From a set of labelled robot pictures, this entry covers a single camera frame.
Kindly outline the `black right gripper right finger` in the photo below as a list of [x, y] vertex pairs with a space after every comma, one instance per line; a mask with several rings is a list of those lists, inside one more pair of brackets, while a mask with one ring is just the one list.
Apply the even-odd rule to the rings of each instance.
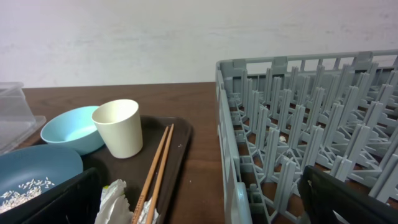
[[298, 191], [310, 223], [338, 223], [340, 215], [349, 223], [397, 224], [397, 210], [314, 166], [304, 168]]

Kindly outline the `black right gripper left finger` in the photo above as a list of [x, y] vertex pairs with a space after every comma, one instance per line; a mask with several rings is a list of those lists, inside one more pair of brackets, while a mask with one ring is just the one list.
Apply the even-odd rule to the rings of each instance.
[[101, 177], [90, 168], [1, 214], [7, 223], [94, 223], [101, 203]]

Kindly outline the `white napkin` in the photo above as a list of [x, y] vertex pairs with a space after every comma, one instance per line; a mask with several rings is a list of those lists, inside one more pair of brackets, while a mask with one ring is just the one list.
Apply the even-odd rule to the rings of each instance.
[[127, 183], [121, 179], [103, 187], [95, 224], [132, 223], [134, 212], [129, 209], [130, 204], [124, 193], [126, 187]]

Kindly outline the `dark blue plate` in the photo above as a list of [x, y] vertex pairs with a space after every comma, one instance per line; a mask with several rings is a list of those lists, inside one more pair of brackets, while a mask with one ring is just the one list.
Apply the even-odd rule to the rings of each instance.
[[55, 184], [52, 189], [82, 172], [82, 159], [74, 149], [48, 144], [26, 147], [1, 156], [1, 194], [46, 177]]

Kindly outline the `wooden chopstick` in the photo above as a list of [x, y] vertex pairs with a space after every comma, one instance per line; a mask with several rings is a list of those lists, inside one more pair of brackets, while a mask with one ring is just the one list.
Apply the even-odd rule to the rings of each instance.
[[154, 156], [154, 158], [152, 160], [152, 164], [150, 166], [146, 181], [144, 183], [144, 186], [142, 188], [141, 194], [139, 196], [139, 200], [137, 201], [136, 208], [134, 210], [134, 215], [133, 215], [132, 222], [131, 222], [132, 224], [137, 224], [138, 221], [139, 221], [139, 217], [141, 215], [142, 208], [144, 206], [146, 195], [147, 195], [147, 192], [149, 190], [152, 178], [154, 176], [155, 168], [157, 166], [157, 163], [158, 163], [158, 160], [159, 160], [159, 157], [160, 157], [160, 153], [162, 152], [162, 148], [164, 146], [164, 142], [165, 142], [168, 130], [169, 130], [169, 127], [167, 126], [165, 131], [164, 131], [164, 133], [163, 133], [162, 139], [160, 140], [160, 143], [159, 143], [159, 145], [157, 147], [155, 156]]
[[173, 132], [174, 132], [174, 124], [171, 125], [170, 131], [169, 131], [168, 136], [167, 136], [167, 141], [166, 141], [166, 144], [165, 144], [165, 147], [164, 147], [164, 151], [163, 151], [163, 154], [162, 154], [162, 160], [161, 160], [161, 163], [160, 163], [160, 166], [159, 166], [159, 171], [158, 171], [158, 175], [157, 175], [154, 191], [153, 191], [153, 194], [152, 194], [152, 200], [151, 200], [150, 208], [149, 208], [149, 210], [147, 212], [146, 224], [152, 224], [153, 219], [154, 219], [156, 203], [157, 203], [157, 199], [159, 197], [159, 191], [160, 191], [160, 187], [161, 187], [161, 183], [162, 183], [162, 178], [164, 176], [165, 165], [167, 163], [167, 157], [168, 157], [168, 154], [169, 154], [169, 148], [170, 148], [170, 143], [171, 143], [171, 140], [172, 140]]

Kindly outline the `white rice pile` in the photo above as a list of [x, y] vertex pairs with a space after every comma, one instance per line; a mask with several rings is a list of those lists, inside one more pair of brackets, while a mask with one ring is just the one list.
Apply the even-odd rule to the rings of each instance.
[[1, 213], [7, 212], [27, 201], [38, 197], [44, 190], [50, 189], [55, 184], [46, 177], [44, 180], [32, 179], [19, 184], [16, 190], [7, 190], [1, 194]]

